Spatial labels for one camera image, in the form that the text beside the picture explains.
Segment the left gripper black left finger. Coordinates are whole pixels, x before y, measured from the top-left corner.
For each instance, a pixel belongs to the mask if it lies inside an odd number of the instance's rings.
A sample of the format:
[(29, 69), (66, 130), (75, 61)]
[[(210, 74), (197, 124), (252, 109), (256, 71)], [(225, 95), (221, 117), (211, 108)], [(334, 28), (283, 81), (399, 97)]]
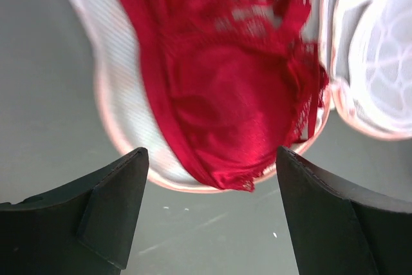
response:
[(1, 204), (1, 273), (120, 274), (148, 169), (139, 147), (65, 185)]

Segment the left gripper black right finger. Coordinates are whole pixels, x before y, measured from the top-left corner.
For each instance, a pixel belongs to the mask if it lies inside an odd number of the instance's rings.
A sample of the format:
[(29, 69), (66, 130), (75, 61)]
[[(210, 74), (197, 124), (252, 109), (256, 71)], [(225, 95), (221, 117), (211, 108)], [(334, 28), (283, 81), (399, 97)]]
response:
[(300, 274), (411, 274), (411, 202), (279, 147), (277, 181)]

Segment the red lace bra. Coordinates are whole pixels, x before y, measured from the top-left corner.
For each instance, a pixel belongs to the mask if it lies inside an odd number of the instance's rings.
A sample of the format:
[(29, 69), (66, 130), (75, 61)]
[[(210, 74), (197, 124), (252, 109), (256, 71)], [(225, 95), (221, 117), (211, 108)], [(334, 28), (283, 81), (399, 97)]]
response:
[(151, 111), (183, 168), (252, 191), (280, 146), (315, 134), (328, 76), (301, 32), (312, 0), (119, 0)]

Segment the floral mesh laundry bag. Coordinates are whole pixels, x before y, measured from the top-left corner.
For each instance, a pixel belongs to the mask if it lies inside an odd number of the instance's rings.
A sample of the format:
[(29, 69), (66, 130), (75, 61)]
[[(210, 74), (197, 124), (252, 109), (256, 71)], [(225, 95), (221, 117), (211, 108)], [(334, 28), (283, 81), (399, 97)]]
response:
[[(213, 194), (196, 181), (162, 138), (138, 73), (138, 41), (117, 0), (70, 0), (95, 60), (95, 98), (117, 150), (151, 150), (149, 181), (186, 193)], [(351, 128), (379, 140), (411, 138), (411, 0), (314, 0), (304, 34), (320, 42), (331, 82), (315, 134), (331, 110)]]

